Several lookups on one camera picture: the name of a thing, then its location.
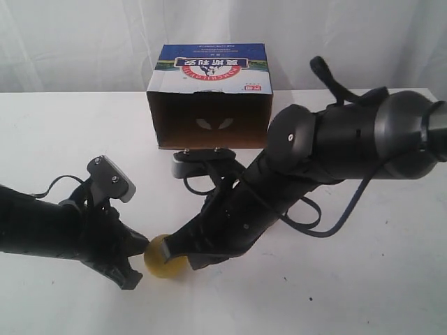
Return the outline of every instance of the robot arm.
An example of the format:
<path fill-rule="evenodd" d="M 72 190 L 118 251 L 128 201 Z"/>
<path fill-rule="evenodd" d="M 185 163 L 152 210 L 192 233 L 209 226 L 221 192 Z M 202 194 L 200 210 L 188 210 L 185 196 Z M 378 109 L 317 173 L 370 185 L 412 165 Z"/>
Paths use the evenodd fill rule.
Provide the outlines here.
<path fill-rule="evenodd" d="M 279 218 L 313 237 L 329 237 L 344 224 L 371 179 L 417 179 L 447 159 L 447 106 L 413 91 L 386 88 L 356 96 L 336 82 L 324 60 L 312 70 L 336 103 L 311 113 L 291 105 L 268 129 L 267 146 L 244 169 L 226 149 L 185 150 L 174 155 L 174 176 L 211 176 L 215 189 L 192 220 L 161 244 L 170 260 L 187 256 L 193 269 L 243 255 Z M 320 185 L 362 179 L 340 220 L 327 232 L 287 216 L 298 200 Z"/>
<path fill-rule="evenodd" d="M 128 202 L 136 188 L 105 156 L 87 169 L 90 178 L 74 177 L 81 185 L 59 204 L 37 199 L 48 192 L 25 195 L 0 186 L 0 251 L 79 260 L 132 290 L 142 274 L 131 268 L 128 257 L 143 253 L 149 242 L 119 220 L 109 199 Z"/>

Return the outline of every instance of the white table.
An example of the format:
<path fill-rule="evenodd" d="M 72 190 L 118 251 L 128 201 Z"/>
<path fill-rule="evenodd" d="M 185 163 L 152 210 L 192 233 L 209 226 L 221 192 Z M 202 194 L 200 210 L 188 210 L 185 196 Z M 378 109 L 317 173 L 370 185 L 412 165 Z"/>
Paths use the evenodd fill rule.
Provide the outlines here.
<path fill-rule="evenodd" d="M 331 102 L 327 91 L 278 91 L 274 111 Z M 25 193 L 64 173 L 86 178 L 90 159 L 107 154 L 137 186 L 114 205 L 149 238 L 176 231 L 203 203 L 171 177 L 173 152 L 157 149 L 145 93 L 0 94 L 0 152 L 0 183 Z M 247 165 L 257 152 L 238 158 Z M 311 194 L 324 226 L 357 185 Z M 441 164 L 417 181 L 373 181 L 335 236 L 278 222 L 246 255 L 182 280 L 155 278 L 134 257 L 144 278 L 129 292 L 79 262 L 0 253 L 0 334 L 446 334 L 446 185 Z M 46 200 L 75 186 L 63 180 Z M 291 215 L 314 214 L 299 204 Z"/>

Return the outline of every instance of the white curtain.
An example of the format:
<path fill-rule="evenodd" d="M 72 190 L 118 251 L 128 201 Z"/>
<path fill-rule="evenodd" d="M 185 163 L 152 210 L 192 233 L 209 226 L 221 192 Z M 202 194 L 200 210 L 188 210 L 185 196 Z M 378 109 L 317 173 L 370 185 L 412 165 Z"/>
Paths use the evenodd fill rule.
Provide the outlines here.
<path fill-rule="evenodd" d="M 265 43 L 274 89 L 447 98 L 447 0 L 0 0 L 0 91 L 144 91 L 165 43 Z"/>

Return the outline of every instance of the cardboard box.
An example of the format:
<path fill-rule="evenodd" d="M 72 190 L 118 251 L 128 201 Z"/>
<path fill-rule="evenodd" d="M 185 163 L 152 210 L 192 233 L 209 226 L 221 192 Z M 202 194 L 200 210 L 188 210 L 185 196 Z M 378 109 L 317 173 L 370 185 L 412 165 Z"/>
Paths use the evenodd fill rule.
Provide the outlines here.
<path fill-rule="evenodd" d="M 162 149 L 262 148 L 272 109 L 264 44 L 164 45 L 147 99 Z"/>

